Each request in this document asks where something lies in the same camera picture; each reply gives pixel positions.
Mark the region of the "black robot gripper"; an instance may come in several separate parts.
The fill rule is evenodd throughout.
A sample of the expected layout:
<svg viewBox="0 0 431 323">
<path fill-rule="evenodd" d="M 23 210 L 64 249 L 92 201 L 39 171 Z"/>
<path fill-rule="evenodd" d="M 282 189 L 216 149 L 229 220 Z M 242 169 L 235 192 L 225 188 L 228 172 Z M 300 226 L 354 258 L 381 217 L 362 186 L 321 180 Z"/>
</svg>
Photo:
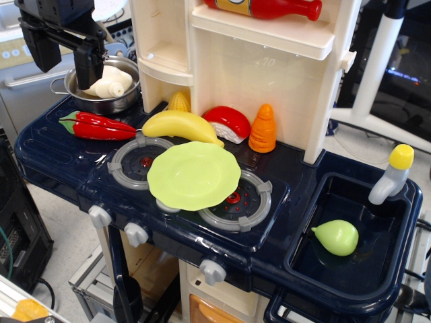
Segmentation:
<svg viewBox="0 0 431 323">
<path fill-rule="evenodd" d="M 60 35 L 64 41 L 78 35 L 83 42 L 74 51 L 75 72 L 79 89 L 89 89 L 102 78 L 105 49 L 102 42 L 106 32 L 93 19 L 93 1 L 15 1 L 20 10 L 20 27 L 26 45 L 44 73 L 61 62 L 59 45 L 48 38 L 48 33 Z"/>
</svg>

